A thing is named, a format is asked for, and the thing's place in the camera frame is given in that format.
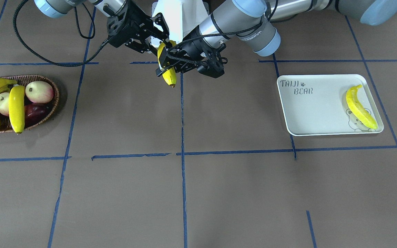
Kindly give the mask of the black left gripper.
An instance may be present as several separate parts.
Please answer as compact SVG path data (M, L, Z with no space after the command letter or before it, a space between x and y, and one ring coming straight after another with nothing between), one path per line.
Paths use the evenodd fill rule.
M160 46L156 76L160 77L169 69L174 69L175 73L186 73L197 69L200 74L212 78L224 75L227 58L222 57L221 52L226 48L226 44L218 42L217 48L214 48L207 44L205 38L199 36L199 34L188 34L182 44L170 52L168 52L170 48Z

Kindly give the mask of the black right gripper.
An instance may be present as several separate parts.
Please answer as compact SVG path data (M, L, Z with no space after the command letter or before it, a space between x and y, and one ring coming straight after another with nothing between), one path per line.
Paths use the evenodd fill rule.
M141 54L151 53L149 31L157 39L169 39L170 30L163 14L150 17L140 8L129 6L118 15L107 17L108 41L115 48L125 45Z

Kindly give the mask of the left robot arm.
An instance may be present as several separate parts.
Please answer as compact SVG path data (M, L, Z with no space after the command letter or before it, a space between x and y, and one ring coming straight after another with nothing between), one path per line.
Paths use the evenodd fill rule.
M212 78L224 74L227 60L221 56L227 41L237 37L257 55L269 56L280 46L274 23L300 13L331 9L367 25L380 25L397 12L397 0L226 0L213 12L197 7L198 13L172 8L160 0L155 10L168 17L174 28L173 48L160 44L157 76L172 84L176 73L197 69Z

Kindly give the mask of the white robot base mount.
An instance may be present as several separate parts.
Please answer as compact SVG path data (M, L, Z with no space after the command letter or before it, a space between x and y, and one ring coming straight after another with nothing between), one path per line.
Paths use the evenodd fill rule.
M178 44L209 16L210 9L203 0L158 0L152 4L152 16L157 13L167 23L169 39Z

